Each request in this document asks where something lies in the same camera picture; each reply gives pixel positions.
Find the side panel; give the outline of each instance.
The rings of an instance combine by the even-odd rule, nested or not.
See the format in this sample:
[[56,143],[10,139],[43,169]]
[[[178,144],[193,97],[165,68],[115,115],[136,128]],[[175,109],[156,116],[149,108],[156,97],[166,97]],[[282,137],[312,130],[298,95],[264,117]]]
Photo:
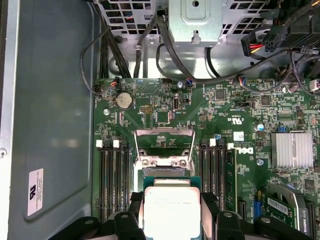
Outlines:
[[[94,19],[82,0],[20,2],[10,240],[48,239],[91,215],[93,102],[81,77],[80,53],[96,34]],[[96,73],[94,56],[90,50],[86,55],[88,78]],[[42,208],[28,216],[29,173],[39,169]]]

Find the aluminum heatsink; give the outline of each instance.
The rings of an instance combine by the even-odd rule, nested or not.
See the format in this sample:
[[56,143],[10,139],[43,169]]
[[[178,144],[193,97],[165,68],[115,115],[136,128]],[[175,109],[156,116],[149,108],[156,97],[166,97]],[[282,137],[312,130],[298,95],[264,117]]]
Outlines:
[[312,135],[308,132],[272,133],[271,154],[273,167],[312,168]]

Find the motherboard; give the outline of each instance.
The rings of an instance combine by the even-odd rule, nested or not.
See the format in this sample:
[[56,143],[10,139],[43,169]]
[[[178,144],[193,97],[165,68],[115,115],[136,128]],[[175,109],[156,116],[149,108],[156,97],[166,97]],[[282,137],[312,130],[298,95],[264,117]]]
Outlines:
[[[265,90],[275,80],[245,84]],[[320,239],[320,98],[295,84],[252,93],[237,80],[97,80],[92,215],[127,210],[146,176],[199,176],[220,209],[249,223],[273,216]]]

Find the sticker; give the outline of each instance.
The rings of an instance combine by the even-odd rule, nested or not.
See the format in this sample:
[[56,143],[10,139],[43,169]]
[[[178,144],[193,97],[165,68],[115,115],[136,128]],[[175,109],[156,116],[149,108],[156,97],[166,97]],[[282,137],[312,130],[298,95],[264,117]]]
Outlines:
[[268,198],[268,204],[271,207],[279,210],[280,212],[282,212],[286,215],[289,215],[288,208],[286,206],[282,205],[281,203],[278,203],[277,201],[272,200],[271,198]]
[[234,131],[233,132],[233,141],[244,141],[245,133],[243,131]]
[[29,172],[28,211],[27,216],[42,209],[44,169]]

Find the ul logo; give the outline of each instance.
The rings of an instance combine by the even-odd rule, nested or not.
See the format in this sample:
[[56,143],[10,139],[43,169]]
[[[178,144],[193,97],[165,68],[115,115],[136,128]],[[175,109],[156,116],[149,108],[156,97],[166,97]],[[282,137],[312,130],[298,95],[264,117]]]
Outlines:
[[32,200],[36,195],[36,185],[33,185],[31,188],[30,188],[30,200]]

